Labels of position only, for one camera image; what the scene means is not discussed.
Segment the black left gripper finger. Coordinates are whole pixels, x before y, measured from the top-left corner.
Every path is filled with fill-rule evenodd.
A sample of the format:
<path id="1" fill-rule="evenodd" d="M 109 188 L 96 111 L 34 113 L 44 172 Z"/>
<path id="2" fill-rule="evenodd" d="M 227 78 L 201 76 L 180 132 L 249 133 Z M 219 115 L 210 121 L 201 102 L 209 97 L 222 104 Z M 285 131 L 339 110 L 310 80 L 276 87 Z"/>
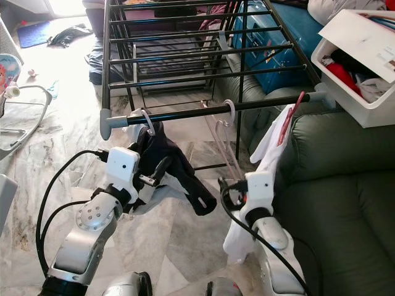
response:
<path id="1" fill-rule="evenodd" d="M 160 184 L 169 166 L 170 156 L 165 156 L 164 158 L 162 158 L 160 163 L 157 164 L 154 172 L 151 174 L 152 184 Z"/>

